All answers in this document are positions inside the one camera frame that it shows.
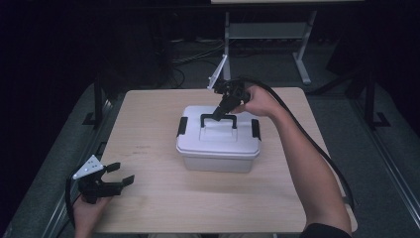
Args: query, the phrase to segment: table leg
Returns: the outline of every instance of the table leg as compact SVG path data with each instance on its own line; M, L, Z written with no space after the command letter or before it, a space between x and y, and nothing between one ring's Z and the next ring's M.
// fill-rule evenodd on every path
M297 53L293 53L294 61L296 62L297 69L299 70L300 77L302 78L303 84L308 85L311 83L308 72L306 71L305 64L303 63L303 54L305 53L306 46L308 45L309 37L311 36L312 27L315 21L317 11L313 11L309 16L309 20L306 24L305 32L302 38L302 45Z
M229 37L229 12L227 12L225 20L225 55L227 57L225 65L223 66L223 79L225 80L231 79L231 65L229 61Z

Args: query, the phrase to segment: wooden table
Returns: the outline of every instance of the wooden table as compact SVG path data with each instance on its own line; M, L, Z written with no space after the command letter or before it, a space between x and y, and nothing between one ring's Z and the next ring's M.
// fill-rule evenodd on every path
M303 91L276 88L309 135L326 149ZM189 171L175 149L179 119L188 105L218 105L207 89L127 93L102 164L121 162L105 175L135 175L104 212L98 232L107 233L294 233L305 214L272 122L260 118L262 146L248 174ZM353 230L357 222L351 209Z

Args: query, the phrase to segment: white plastic container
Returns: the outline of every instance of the white plastic container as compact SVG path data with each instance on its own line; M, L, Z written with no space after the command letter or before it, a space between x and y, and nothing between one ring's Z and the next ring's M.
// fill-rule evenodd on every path
M176 149L194 171L247 173L260 154L260 124L243 112L215 121L215 106L188 106L181 117Z

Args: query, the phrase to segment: metal stand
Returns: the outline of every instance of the metal stand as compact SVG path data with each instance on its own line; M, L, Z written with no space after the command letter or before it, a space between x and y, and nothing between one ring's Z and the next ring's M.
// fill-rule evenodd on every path
M386 117L381 112L376 112L379 121L374 121L373 112L374 112L374 76L372 73L367 77L367 87L366 87L366 100L365 100L365 121L368 126L374 130L376 127L389 127L390 124Z
M229 12L226 13L225 21L225 55L229 55L230 39L301 39L302 44L297 53L293 53L294 61L299 70L303 84L311 83L308 72L302 61L308 45L312 26L317 11L311 12L306 23L230 23ZM223 67L223 78L231 79L229 58Z
M90 112L84 118L82 125L93 125L93 129L96 130L102 122L102 89L99 82L99 77L96 78L96 81L93 83L93 90L95 96L95 112Z

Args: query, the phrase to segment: wrist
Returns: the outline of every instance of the wrist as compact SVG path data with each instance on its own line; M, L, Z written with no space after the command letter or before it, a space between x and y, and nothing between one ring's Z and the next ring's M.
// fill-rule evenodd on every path
M90 238L92 237L92 231L76 229L74 232L74 238Z
M287 112L281 106L275 106L275 107L272 107L272 109L268 111L267 116L272 121L278 121L278 120L281 121L286 116L286 113Z

